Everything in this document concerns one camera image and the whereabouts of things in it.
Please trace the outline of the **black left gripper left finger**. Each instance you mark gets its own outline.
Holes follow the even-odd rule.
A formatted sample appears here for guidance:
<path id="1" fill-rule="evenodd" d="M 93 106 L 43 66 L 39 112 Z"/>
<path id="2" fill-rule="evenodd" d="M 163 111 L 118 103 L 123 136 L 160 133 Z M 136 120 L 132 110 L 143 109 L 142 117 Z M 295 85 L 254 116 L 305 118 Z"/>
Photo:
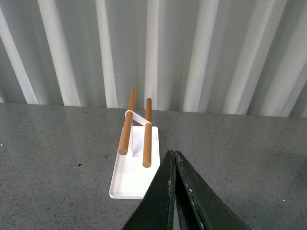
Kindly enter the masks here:
<path id="1" fill-rule="evenodd" d="M 174 219 L 176 162 L 167 151 L 143 200 L 124 225 L 124 230 L 171 230 Z"/>

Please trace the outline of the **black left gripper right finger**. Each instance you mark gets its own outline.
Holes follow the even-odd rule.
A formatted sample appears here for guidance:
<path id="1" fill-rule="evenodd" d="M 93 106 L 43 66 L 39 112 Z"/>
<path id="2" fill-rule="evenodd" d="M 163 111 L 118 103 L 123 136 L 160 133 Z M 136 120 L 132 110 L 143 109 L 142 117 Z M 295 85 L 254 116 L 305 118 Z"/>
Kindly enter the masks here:
<path id="1" fill-rule="evenodd" d="M 182 230 L 249 230 L 180 151 L 175 152 L 176 203 Z"/>

